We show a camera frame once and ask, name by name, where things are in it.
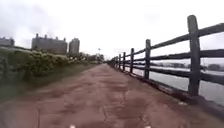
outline dirt path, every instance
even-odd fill
[[[0,128],[223,128],[106,64],[0,106]]]

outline fence rail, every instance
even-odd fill
[[[129,67],[130,73],[133,73],[133,69],[143,70],[144,71],[143,77],[144,79],[148,80],[150,80],[149,78],[150,72],[189,78],[189,85],[187,92],[191,96],[198,95],[200,80],[224,85],[224,76],[201,72],[201,62],[200,62],[200,58],[224,58],[224,49],[200,50],[200,43],[199,43],[199,37],[224,32],[224,23],[206,27],[203,29],[198,29],[197,19],[194,15],[188,16],[187,21],[189,31],[188,34],[156,44],[154,46],[151,46],[151,41],[147,39],[146,47],[144,49],[134,52],[134,48],[132,48],[130,54],[126,55],[126,53],[124,52],[122,57],[121,55],[114,57],[112,59],[114,66],[118,69],[121,69],[122,66],[123,68],[121,70],[123,71],[125,70],[125,67]],[[154,57],[150,56],[151,51],[154,49],[158,49],[164,46],[176,44],[187,40],[189,40],[190,42],[189,43],[190,52],[161,55]],[[145,53],[145,57],[134,59],[134,56],[140,53]],[[168,59],[176,59],[176,60],[190,59],[191,62],[190,71],[159,69],[150,67],[155,66],[155,64],[151,63],[152,60],[168,60]]]

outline building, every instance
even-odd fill
[[[66,39],[59,40],[45,37],[36,37],[32,39],[32,49],[37,51],[49,52],[53,54],[67,54],[67,43]]]
[[[10,47],[14,47],[15,46],[15,42],[12,38],[7,39],[5,37],[0,38],[0,46],[10,46]]]
[[[79,45],[80,41],[78,38],[74,38],[70,43],[69,43],[69,55],[74,55],[79,53]]]

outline distant tree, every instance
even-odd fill
[[[55,52],[54,52],[54,50],[53,50],[53,49],[47,49],[47,50],[46,50],[46,52],[47,52],[47,53],[52,53],[52,54],[55,54]]]
[[[188,64],[188,65],[187,65],[187,68],[191,68],[191,64]]]
[[[205,70],[207,69],[207,67],[204,66],[204,65],[201,65],[200,68],[201,68],[201,70],[203,70],[203,71],[205,71]]]
[[[172,63],[172,67],[174,67],[174,68],[184,68],[184,64],[181,64],[181,63]]]
[[[100,54],[99,55],[99,59],[100,59],[100,61],[104,61],[104,55],[103,54]]]
[[[34,46],[33,47],[33,50],[37,51],[38,50],[37,46]]]
[[[218,65],[218,64],[210,64],[210,65],[208,65],[208,70],[219,71],[220,70],[220,65]]]
[[[158,64],[158,66],[161,66],[161,67],[163,67],[163,63],[159,63],[159,64]]]
[[[158,66],[156,63],[151,63],[151,66]]]
[[[90,55],[87,58],[88,61],[96,61],[96,55]]]

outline overcast sky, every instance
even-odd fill
[[[67,41],[79,38],[81,51],[101,48],[107,58],[140,50],[187,33],[187,16],[197,16],[199,28],[224,21],[222,0],[0,0],[0,36],[31,47],[36,33]],[[224,34],[201,38],[202,49],[224,48]],[[189,43],[161,48],[152,55],[189,51]],[[218,62],[209,59],[203,63]]]

